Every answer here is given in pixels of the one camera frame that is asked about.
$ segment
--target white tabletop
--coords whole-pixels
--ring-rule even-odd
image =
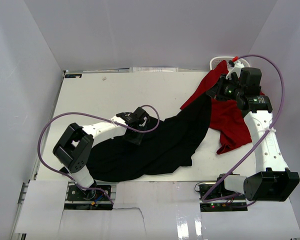
[[[160,119],[175,116],[180,106],[194,93],[207,72],[121,72],[84,73],[82,78],[65,78],[57,101],[54,116],[66,112],[83,112],[110,119],[117,113],[132,112],[145,104],[154,106]],[[147,112],[155,117],[149,108]],[[62,164],[52,150],[66,127],[97,123],[96,119],[84,116],[65,116],[56,120],[50,128],[44,161],[55,169]],[[135,181],[215,181],[219,174],[226,173],[247,151],[247,144],[228,153],[217,155],[220,147],[220,132],[209,129],[201,145],[192,156],[192,166],[179,167],[172,174],[144,175]],[[235,173],[250,176],[255,173],[255,156],[252,154],[237,168]],[[39,167],[37,180],[64,180],[65,177]]]

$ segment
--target wire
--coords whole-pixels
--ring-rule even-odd
[[[235,208],[235,209],[243,209],[243,208],[247,208],[249,206],[251,206],[252,204],[255,204],[256,201],[253,201],[253,202],[250,202],[249,204],[246,204],[246,205],[243,205],[243,206],[231,206],[232,208]]]
[[[197,187],[199,184],[205,184],[205,185],[208,185],[208,184],[206,184],[206,183],[204,183],[204,182],[198,182],[198,183],[194,186],[194,191],[197,192],[197,193],[200,193],[200,190],[199,190],[199,191],[196,190],[196,187]]]
[[[257,54],[248,54],[248,55],[243,55],[243,56],[240,56],[238,59],[242,59],[242,58],[246,58],[246,57],[257,57],[257,58],[261,58],[261,59],[264,59],[266,60],[267,62],[269,62],[274,68],[275,70],[277,71],[277,73],[279,74],[279,78],[280,78],[280,83],[281,83],[281,101],[280,101],[280,106],[279,106],[279,110],[276,114],[276,116],[273,118],[272,120],[272,123],[270,124],[269,126],[269,129],[271,129],[275,124],[276,122],[278,121],[280,115],[281,115],[281,112],[282,112],[282,109],[283,109],[283,105],[284,105],[284,101],[285,101],[285,83],[284,83],[284,78],[282,76],[282,73],[280,71],[280,69],[278,68],[278,66],[273,62],[271,61],[270,59],[268,59],[267,57],[265,56],[262,56],[262,55],[257,55]],[[211,192],[220,184],[222,183],[226,177],[228,177],[230,174],[232,174],[234,172],[235,169],[237,169],[237,167],[240,166],[240,164],[242,164],[249,156],[251,153],[254,152],[254,150],[256,150],[256,148],[260,145],[260,143],[266,138],[266,136],[268,135],[269,133],[269,130],[266,130],[263,134],[263,136],[255,143],[255,145],[250,149],[250,151],[247,152],[246,155],[243,156],[243,158],[241,158],[240,161],[238,161],[223,177],[221,177],[202,197],[201,201],[203,202],[207,196],[209,196],[209,194],[211,194]]]
[[[231,194],[231,195],[228,195],[228,196],[216,197],[216,198],[207,199],[207,200],[203,200],[203,201],[201,199],[201,201],[205,204],[205,203],[210,203],[210,202],[217,201],[217,200],[224,200],[224,199],[230,199],[230,198],[233,198],[233,197],[238,197],[240,195],[241,195],[241,193],[234,193],[234,194]]]
[[[101,194],[96,200],[94,200],[95,203],[97,203],[100,199],[102,199],[104,197],[103,194]]]
[[[230,200],[230,202],[228,203],[228,205],[232,204],[232,203],[234,202],[234,200],[235,200],[235,197],[233,197],[233,198]]]
[[[159,126],[159,123],[160,123],[160,118],[159,118],[159,113],[158,111],[151,105],[142,105],[141,108],[144,108],[144,107],[149,107],[149,108],[152,108],[157,116],[157,123],[155,125],[154,128],[150,129],[150,130],[145,130],[145,131],[141,131],[141,130],[137,130],[137,129],[134,129],[130,126],[127,126],[127,125],[124,125],[122,123],[119,123],[119,122],[112,122],[111,120],[109,119],[106,119],[106,118],[103,118],[103,117],[99,117],[99,116],[95,116],[95,115],[91,115],[91,114],[87,114],[87,113],[83,113],[83,112],[75,112],[75,111],[72,111],[72,112],[66,112],[66,113],[62,113],[58,116],[55,116],[54,118],[52,118],[42,129],[41,133],[40,133],[40,136],[39,136],[39,140],[38,140],[38,144],[37,144],[37,154],[38,154],[38,158],[40,160],[40,162],[46,167],[48,168],[49,170],[55,172],[55,173],[58,173],[58,174],[61,174],[61,175],[64,175],[66,177],[68,177],[69,179],[71,179],[72,181],[74,181],[74,178],[70,175],[68,175],[67,173],[64,173],[62,171],[59,171],[59,170],[56,170],[54,168],[52,168],[51,166],[49,166],[48,164],[46,164],[46,162],[43,160],[42,158],[42,154],[41,154],[41,142],[42,142],[42,138],[47,130],[47,128],[50,126],[50,124],[52,122],[54,122],[55,120],[61,118],[61,117],[64,117],[64,116],[67,116],[67,115],[81,115],[81,116],[86,116],[86,117],[90,117],[90,118],[93,118],[93,119],[99,119],[99,120],[102,120],[104,122],[108,122],[108,123],[114,123],[116,125],[119,125],[121,127],[124,127],[124,128],[127,128],[127,129],[130,129],[132,131],[135,131],[137,133],[142,133],[142,134],[145,134],[145,133],[149,133],[149,132],[152,132],[153,130],[155,130],[158,126]],[[84,187],[84,186],[81,186],[79,185],[78,183],[75,184],[78,188],[82,189],[82,190],[97,190],[97,191],[101,191],[103,192],[103,194],[109,199],[109,201],[111,202],[111,204],[113,205],[114,202],[111,200],[111,198],[109,197],[109,195],[105,192],[105,190],[103,190],[102,188],[99,188],[99,187]]]

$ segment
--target white panel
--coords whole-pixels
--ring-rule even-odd
[[[14,232],[56,236],[67,188],[68,181],[30,181]]]
[[[134,111],[137,107],[150,104],[160,118],[172,117],[180,106],[192,95],[206,72],[134,72],[134,73],[85,73],[82,78],[66,78],[62,84],[54,115],[65,112],[84,112],[103,118]],[[150,109],[147,112],[155,116]],[[53,155],[57,141],[71,123],[90,125],[96,119],[83,116],[66,116],[51,125],[43,158],[52,167],[62,168]],[[226,173],[252,147],[247,144],[239,149],[217,155],[220,148],[220,132],[209,129],[206,137],[192,156],[191,167],[179,167],[172,174],[143,176],[137,181],[215,181],[219,174]],[[245,176],[255,173],[255,156],[251,155],[236,171]],[[66,179],[40,166],[38,180]]]
[[[207,70],[247,54],[276,1],[25,0],[63,70]]]
[[[284,160],[291,171],[300,175],[300,1],[277,2],[250,53],[269,57],[282,71],[285,105],[275,126],[276,135]],[[261,69],[262,90],[269,95],[276,113],[281,94],[277,73],[265,61],[249,61]],[[300,227],[300,184],[291,202]]]
[[[289,199],[257,202],[248,211],[202,212],[202,234],[207,240],[289,240],[300,230]]]
[[[0,1],[0,240],[10,237],[61,76],[24,1]]]
[[[201,240],[200,196],[194,187],[194,182],[120,182],[113,207],[138,208],[149,240]]]

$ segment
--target cable tie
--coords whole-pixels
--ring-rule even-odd
[[[259,132],[269,131],[270,133],[275,133],[277,130],[269,128],[268,126],[265,129],[260,130]]]

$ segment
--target red cloth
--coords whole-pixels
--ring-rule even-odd
[[[221,74],[227,73],[227,62],[223,60],[202,79],[194,94],[180,109],[184,109],[197,97],[212,88],[217,83]],[[249,130],[244,122],[241,111],[237,107],[236,101],[217,101],[212,99],[211,102],[210,128],[220,131],[221,147],[216,153],[223,154],[251,143]]]

